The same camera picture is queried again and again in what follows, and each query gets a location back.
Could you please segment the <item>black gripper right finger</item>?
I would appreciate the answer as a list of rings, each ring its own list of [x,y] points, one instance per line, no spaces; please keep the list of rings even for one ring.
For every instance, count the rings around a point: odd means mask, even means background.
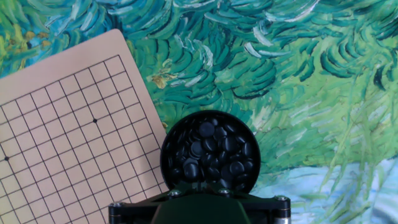
[[[201,187],[206,194],[213,194],[222,197],[231,197],[232,190],[226,188],[220,183],[202,183]]]

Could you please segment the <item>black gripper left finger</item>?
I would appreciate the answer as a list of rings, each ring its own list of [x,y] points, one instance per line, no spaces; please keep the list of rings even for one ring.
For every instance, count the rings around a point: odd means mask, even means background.
[[[186,195],[197,193],[201,188],[200,182],[179,183],[167,193],[168,198],[179,198]]]

